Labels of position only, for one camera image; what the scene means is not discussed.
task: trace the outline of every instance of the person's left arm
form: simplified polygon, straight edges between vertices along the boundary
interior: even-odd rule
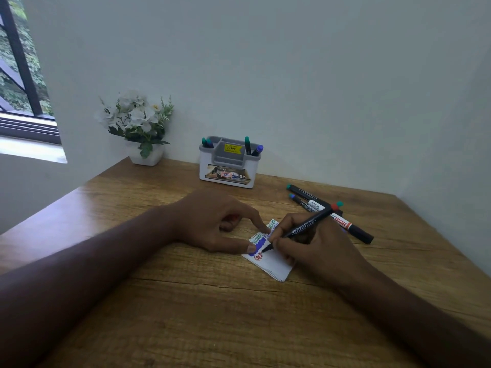
[[[227,238],[242,218],[269,229],[254,208],[215,190],[151,208],[89,240],[0,276],[0,366],[26,366],[49,350],[98,300],[174,241],[228,253],[254,252]]]

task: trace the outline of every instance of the yellow price sticker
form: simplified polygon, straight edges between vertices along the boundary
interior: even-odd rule
[[[230,152],[231,154],[241,154],[241,149],[243,146],[239,145],[230,145],[229,143],[224,144],[224,151]]]

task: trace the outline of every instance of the stack of paper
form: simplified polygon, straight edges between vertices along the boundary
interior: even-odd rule
[[[272,219],[267,226],[271,229],[271,232],[278,226],[278,221]],[[261,270],[267,272],[270,276],[284,282],[288,277],[288,274],[292,270],[292,267],[287,264],[285,259],[275,250],[261,253],[261,251],[267,247],[270,243],[267,241],[269,234],[257,233],[249,239],[249,241],[256,246],[256,252],[251,254],[243,254],[242,256],[261,268]]]

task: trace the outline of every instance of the window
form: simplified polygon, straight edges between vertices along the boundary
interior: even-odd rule
[[[21,0],[0,0],[0,135],[61,144]]]

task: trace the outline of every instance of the flower pot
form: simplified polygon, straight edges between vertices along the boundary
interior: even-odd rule
[[[127,139],[125,139],[125,143],[126,143],[126,151],[128,152],[128,156],[130,157],[133,164],[154,166],[160,161],[160,159],[162,159],[163,145],[154,144],[152,152],[146,159],[144,159],[140,155],[141,150],[138,149],[141,143],[131,142],[128,141]]]

